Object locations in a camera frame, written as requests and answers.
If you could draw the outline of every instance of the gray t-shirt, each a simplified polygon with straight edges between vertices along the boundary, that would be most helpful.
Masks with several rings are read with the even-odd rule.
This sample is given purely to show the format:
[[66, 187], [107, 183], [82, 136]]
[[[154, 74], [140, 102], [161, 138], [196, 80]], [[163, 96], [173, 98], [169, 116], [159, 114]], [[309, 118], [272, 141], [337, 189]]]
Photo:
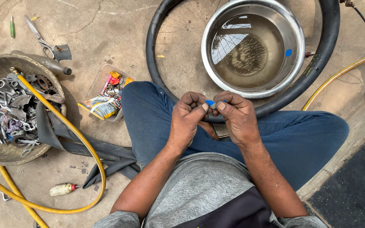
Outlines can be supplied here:
[[[253, 187], [246, 166], [219, 153], [196, 153], [181, 158], [145, 218], [145, 228], [171, 228], [221, 207]], [[279, 218], [280, 228], [327, 228], [316, 216]], [[93, 228], [139, 228], [138, 215], [116, 211]]]

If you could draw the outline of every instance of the forearm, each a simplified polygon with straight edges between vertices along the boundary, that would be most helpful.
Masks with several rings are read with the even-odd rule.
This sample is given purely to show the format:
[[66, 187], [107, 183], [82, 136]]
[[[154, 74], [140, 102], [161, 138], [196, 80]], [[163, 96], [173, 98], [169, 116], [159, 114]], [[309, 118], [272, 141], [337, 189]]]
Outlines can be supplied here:
[[252, 182], [277, 217], [308, 215], [291, 185], [274, 165], [261, 140], [241, 148]]
[[170, 177], [183, 152], [169, 143], [128, 184], [111, 209], [111, 213], [122, 210], [136, 213], [140, 219], [146, 217], [150, 207]]

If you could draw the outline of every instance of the water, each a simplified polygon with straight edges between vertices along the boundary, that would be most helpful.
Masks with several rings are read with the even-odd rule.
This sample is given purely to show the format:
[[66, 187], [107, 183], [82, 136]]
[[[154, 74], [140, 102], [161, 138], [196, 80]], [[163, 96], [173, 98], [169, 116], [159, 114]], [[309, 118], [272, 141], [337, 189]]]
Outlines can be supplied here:
[[222, 22], [212, 42], [216, 72], [227, 83], [255, 88], [271, 81], [284, 60], [284, 42], [277, 27], [256, 14]]

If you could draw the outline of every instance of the person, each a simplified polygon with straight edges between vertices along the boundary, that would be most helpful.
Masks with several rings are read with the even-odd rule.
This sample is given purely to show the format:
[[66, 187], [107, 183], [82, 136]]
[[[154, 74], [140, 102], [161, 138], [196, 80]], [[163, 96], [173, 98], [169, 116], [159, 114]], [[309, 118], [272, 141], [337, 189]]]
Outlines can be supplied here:
[[[321, 228], [295, 193], [346, 140], [348, 125], [324, 111], [277, 111], [256, 119], [251, 101], [229, 91], [212, 110], [200, 93], [174, 103], [135, 81], [122, 107], [141, 172], [93, 228]], [[222, 114], [230, 141], [215, 138]]]

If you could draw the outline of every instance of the hand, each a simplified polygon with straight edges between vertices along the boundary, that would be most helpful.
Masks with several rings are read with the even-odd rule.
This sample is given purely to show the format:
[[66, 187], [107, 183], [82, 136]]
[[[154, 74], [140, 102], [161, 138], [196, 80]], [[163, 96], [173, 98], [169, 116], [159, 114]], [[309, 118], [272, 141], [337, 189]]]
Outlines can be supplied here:
[[198, 123], [211, 112], [205, 101], [206, 97], [197, 92], [188, 92], [181, 97], [173, 108], [167, 144], [180, 149], [181, 153], [191, 145]]
[[220, 113], [224, 116], [232, 142], [239, 148], [261, 143], [256, 113], [251, 101], [230, 91], [221, 92], [213, 100], [217, 103], [217, 108], [212, 114], [217, 116]]

